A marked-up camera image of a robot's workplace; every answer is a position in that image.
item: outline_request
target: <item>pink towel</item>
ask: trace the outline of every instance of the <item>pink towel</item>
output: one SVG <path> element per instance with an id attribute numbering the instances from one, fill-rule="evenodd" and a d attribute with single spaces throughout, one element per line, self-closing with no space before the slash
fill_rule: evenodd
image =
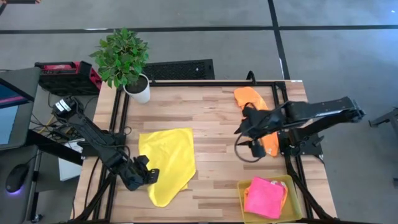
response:
<path id="1" fill-rule="evenodd" d="M 279 184 L 272 184 L 260 177 L 253 178 L 248 199 L 244 204 L 245 212 L 255 213 L 266 218 L 279 218 L 284 190 L 284 187 Z"/>

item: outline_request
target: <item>wooden tabletop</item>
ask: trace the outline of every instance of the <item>wooden tabletop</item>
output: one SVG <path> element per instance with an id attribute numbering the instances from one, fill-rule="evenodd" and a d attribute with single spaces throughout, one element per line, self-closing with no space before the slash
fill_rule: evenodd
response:
<path id="1" fill-rule="evenodd" d="M 289 100 L 307 101 L 302 82 L 286 81 L 286 86 Z M 188 189 L 179 192 L 165 208 L 157 208 L 152 204 L 145 186 L 130 192 L 118 178 L 111 222 L 242 222 L 237 182 L 251 180 L 254 176 L 287 174 L 284 158 L 281 156 L 266 156 L 257 163 L 249 164 L 240 161 L 234 154 L 233 144 L 237 135 L 233 132 L 242 118 L 233 96 L 236 88 L 151 87 L 151 100 L 147 104 L 140 105 L 130 99 L 126 126 L 132 128 L 132 133 L 127 136 L 127 145 L 131 148 L 132 156 L 139 155 L 139 133 L 192 128 L 197 172 L 188 183 Z M 254 89 L 263 97 L 269 109 L 273 109 L 271 88 L 259 86 Z M 94 117 L 94 122 L 102 129 L 109 128 L 115 94 L 114 88 L 103 85 Z M 119 129 L 123 99 L 124 93 L 118 110 L 116 130 Z M 243 156 L 251 158 L 248 149 L 238 150 L 243 152 Z M 75 197 L 76 214 L 83 210 L 88 179 L 95 159 L 88 158 L 83 163 Z M 309 191 L 325 211 L 335 217 L 323 164 L 313 156 L 302 156 L 302 160 Z M 100 170 L 99 162 L 91 184 L 89 201 L 98 188 Z M 302 196 L 299 190 L 297 193 L 305 215 Z M 100 217 L 104 217 L 104 211 L 105 206 L 102 203 Z"/>

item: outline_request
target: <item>yellow tray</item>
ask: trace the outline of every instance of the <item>yellow tray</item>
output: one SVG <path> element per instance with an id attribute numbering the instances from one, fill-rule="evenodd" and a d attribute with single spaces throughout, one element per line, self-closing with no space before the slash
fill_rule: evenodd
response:
<path id="1" fill-rule="evenodd" d="M 282 208 L 282 213 L 280 214 L 279 219 L 268 219 L 264 218 L 260 215 L 256 215 L 249 212 L 243 211 L 243 192 L 244 189 L 248 188 L 251 185 L 251 180 L 244 180 L 238 182 L 238 190 L 239 190 L 239 200 L 241 201 L 241 210 L 243 221 L 245 223 L 278 223 L 278 222 L 291 222 L 296 221 L 303 218 L 303 214 L 300 209 L 299 200 L 296 195 L 294 183 L 292 177 L 289 175 L 283 175 L 279 177 L 265 177 L 267 180 L 277 180 L 285 182 L 288 188 L 288 194 L 286 198 L 286 202 L 284 207 Z"/>

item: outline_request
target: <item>white flower pot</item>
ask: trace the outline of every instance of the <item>white flower pot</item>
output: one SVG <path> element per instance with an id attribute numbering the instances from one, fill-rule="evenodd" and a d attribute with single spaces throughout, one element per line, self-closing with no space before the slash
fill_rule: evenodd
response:
<path id="1" fill-rule="evenodd" d="M 150 90 L 149 90 L 149 80 L 144 74 L 139 74 L 140 76 L 144 77 L 147 80 L 147 86 L 145 89 L 138 93 L 131 93 L 126 90 L 126 86 L 123 86 L 124 91 L 133 97 L 138 103 L 147 103 L 150 100 Z"/>

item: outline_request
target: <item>floor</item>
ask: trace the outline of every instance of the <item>floor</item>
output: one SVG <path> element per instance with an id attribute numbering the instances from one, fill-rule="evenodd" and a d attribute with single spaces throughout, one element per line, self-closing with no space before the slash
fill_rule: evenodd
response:
<path id="1" fill-rule="evenodd" d="M 276 14 L 270 13 L 269 2 Z M 398 177 L 398 139 L 390 125 L 370 128 L 367 120 L 398 106 L 398 26 L 384 26 L 398 25 L 398 2 L 43 0 L 10 4 L 0 18 L 1 69 L 34 62 L 93 62 L 88 55 L 107 33 L 88 29 L 142 28 L 139 35 L 149 43 L 150 62 L 212 58 L 217 79 L 244 78 L 252 70 L 257 79 L 303 80 L 310 102 L 352 97 L 365 110 L 365 120 L 322 133 L 337 214 L 343 220 L 395 223 L 398 189 L 392 178 Z M 276 22 L 281 29 L 274 32 Z M 168 29 L 231 26 L 224 31 Z M 34 108 L 43 123 L 50 117 L 47 94 L 38 90 Z M 92 116 L 95 102 L 88 108 Z M 42 223 L 68 219 L 76 184 L 70 180 L 40 195 L 39 212 L 46 215 Z"/>

